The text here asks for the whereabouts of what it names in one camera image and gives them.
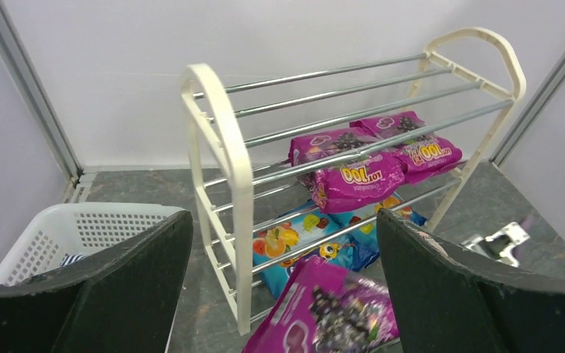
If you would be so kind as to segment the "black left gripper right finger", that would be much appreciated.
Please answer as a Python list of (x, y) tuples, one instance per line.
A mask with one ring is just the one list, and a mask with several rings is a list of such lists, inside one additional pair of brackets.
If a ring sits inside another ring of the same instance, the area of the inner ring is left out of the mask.
[(376, 225), (405, 352), (565, 352), (565, 279), (495, 262), (387, 209)]

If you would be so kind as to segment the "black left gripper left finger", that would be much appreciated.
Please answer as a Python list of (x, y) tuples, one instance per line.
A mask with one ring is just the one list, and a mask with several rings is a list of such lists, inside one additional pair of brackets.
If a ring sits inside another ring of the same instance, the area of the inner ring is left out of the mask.
[(0, 285), (0, 352), (165, 352), (191, 253), (179, 211), (74, 264)]

